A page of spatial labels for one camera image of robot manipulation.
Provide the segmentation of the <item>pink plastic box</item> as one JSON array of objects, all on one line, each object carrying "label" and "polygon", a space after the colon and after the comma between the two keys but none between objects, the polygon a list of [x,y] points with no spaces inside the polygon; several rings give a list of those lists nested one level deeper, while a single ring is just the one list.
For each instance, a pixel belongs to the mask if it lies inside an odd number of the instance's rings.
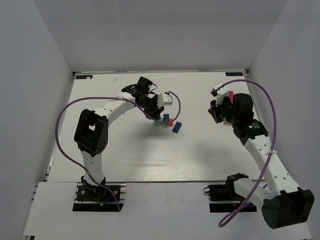
[{"label": "pink plastic box", "polygon": [[[230,102],[231,102],[231,107],[233,107],[234,92],[233,92],[233,91],[229,91],[228,97],[229,97]],[[224,124],[224,125],[227,125],[227,126],[232,126],[232,124],[229,123],[229,122],[226,121],[226,120],[223,121],[223,124]]]}]

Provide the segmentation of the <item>small blue wood cube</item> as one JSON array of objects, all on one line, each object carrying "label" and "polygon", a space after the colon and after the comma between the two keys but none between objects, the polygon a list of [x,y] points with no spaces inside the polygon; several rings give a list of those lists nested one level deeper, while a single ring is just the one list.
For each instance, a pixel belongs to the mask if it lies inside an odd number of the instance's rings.
[{"label": "small blue wood cube", "polygon": [[169,114],[164,114],[163,115],[163,121],[164,122],[169,122],[170,121],[170,115]]}]

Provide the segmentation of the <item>green arch wood block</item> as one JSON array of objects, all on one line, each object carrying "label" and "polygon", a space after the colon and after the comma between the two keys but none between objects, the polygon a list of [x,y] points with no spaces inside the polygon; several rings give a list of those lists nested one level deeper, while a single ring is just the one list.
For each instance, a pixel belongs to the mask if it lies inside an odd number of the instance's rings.
[{"label": "green arch wood block", "polygon": [[163,123],[163,122],[154,121],[153,123],[154,123],[155,126],[162,126],[162,127],[167,127],[168,126],[167,123]]}]

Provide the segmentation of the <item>red wood cube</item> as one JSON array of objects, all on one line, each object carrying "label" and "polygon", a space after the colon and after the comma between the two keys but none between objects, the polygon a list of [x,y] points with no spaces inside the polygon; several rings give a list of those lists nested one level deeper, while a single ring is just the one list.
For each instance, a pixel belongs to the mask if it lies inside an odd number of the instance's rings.
[{"label": "red wood cube", "polygon": [[167,124],[168,126],[170,126],[170,127],[172,127],[173,126],[173,119],[172,118],[170,118],[169,119],[169,122],[168,122],[168,124]]}]

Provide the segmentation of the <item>long blue wood block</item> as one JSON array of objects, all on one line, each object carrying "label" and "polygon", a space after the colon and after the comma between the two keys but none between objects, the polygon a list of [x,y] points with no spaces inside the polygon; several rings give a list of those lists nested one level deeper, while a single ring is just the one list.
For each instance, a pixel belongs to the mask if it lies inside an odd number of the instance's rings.
[{"label": "long blue wood block", "polygon": [[173,131],[174,133],[178,133],[181,127],[182,127],[182,123],[177,121],[177,122],[175,123],[172,131]]}]

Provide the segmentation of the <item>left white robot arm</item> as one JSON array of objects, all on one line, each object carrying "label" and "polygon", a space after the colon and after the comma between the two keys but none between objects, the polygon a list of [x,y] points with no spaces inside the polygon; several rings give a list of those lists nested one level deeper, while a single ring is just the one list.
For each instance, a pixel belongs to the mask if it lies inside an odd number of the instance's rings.
[{"label": "left white robot arm", "polygon": [[102,152],[108,143],[110,125],[121,115],[136,106],[155,120],[160,120],[163,106],[158,104],[158,95],[151,91],[154,83],[140,77],[136,84],[124,87],[116,99],[95,110],[84,109],[79,117],[74,141],[82,154],[84,167],[88,170],[81,178],[85,188],[97,199],[104,197],[106,178],[102,170]]}]

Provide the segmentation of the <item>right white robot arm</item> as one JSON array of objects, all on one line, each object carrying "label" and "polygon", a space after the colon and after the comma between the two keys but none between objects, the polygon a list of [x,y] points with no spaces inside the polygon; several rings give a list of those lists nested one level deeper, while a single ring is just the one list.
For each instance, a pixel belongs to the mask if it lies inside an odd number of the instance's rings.
[{"label": "right white robot arm", "polygon": [[249,198],[272,229],[305,223],[315,197],[302,189],[290,176],[278,154],[271,150],[272,141],[265,126],[254,118],[253,100],[249,94],[227,93],[212,100],[208,112],[216,123],[232,125],[235,136],[258,165],[268,189],[257,187]]}]

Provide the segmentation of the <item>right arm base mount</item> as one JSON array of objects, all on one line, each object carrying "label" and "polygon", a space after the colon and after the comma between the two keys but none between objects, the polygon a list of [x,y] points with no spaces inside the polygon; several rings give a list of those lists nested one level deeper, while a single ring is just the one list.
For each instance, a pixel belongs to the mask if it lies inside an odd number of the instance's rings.
[{"label": "right arm base mount", "polygon": [[225,184],[210,184],[203,189],[208,195],[210,213],[231,213],[245,200],[243,196],[230,196]]}]

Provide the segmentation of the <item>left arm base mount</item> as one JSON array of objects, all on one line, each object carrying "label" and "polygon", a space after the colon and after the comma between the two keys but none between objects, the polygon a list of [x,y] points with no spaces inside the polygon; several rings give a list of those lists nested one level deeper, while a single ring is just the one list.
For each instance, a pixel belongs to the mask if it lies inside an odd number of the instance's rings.
[{"label": "left arm base mount", "polygon": [[[119,209],[122,210],[125,203],[126,184],[111,184],[107,186],[113,191]],[[73,212],[118,212],[118,205],[112,194],[103,189],[99,195],[85,188],[82,184],[78,184],[74,196]]]}]

